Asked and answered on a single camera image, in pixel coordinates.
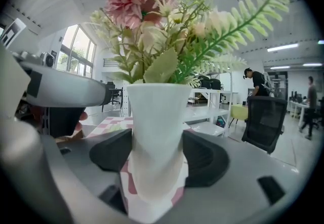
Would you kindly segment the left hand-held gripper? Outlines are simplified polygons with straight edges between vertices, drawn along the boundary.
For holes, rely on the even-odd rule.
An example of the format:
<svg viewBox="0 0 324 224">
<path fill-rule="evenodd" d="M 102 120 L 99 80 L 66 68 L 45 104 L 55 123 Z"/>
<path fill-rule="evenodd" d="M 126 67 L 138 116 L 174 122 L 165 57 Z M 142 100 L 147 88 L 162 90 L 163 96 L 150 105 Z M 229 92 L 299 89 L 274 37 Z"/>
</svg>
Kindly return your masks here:
<svg viewBox="0 0 324 224">
<path fill-rule="evenodd" d="M 43 134 L 54 138 L 70 136 L 86 107 L 107 103 L 107 86 L 54 69 L 54 57 L 50 53 L 36 54 L 33 37 L 25 23 L 17 18 L 4 30 L 1 44 L 27 77 L 22 96 L 27 103 L 43 108 Z"/>
</svg>

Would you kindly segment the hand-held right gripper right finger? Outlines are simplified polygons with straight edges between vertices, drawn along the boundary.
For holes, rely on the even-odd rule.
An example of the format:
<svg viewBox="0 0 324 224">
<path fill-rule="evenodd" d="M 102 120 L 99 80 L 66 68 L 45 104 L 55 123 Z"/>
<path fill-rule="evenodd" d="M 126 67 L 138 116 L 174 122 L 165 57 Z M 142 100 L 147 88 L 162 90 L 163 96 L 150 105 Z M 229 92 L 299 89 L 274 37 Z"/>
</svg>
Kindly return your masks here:
<svg viewBox="0 0 324 224">
<path fill-rule="evenodd" d="M 227 172 L 229 156 L 224 148 L 188 130 L 183 131 L 182 141 L 188 163 L 185 187 L 210 187 Z"/>
</svg>

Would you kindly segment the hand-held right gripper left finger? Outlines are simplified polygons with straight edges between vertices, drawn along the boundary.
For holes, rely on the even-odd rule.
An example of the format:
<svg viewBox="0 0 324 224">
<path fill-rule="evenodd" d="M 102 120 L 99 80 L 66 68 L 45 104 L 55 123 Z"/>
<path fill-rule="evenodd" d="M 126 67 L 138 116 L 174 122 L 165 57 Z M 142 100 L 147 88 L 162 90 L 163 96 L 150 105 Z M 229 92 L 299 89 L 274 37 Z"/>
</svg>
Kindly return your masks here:
<svg viewBox="0 0 324 224">
<path fill-rule="evenodd" d="M 132 150 L 132 130 L 125 129 L 94 145 L 90 160 L 103 171 L 121 171 Z"/>
</svg>

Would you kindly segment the person's left hand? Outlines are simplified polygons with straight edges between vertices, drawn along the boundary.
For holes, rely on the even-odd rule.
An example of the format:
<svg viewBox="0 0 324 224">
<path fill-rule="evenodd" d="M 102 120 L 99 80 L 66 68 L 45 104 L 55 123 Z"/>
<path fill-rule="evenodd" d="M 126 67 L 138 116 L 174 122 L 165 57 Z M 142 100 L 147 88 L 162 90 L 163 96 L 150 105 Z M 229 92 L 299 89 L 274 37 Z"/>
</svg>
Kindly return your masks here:
<svg viewBox="0 0 324 224">
<path fill-rule="evenodd" d="M 80 131 L 82 130 L 82 121 L 86 120 L 88 118 L 88 115 L 86 112 L 82 112 L 82 114 L 80 115 L 79 121 L 77 122 L 76 126 L 75 126 L 75 131 Z"/>
</svg>

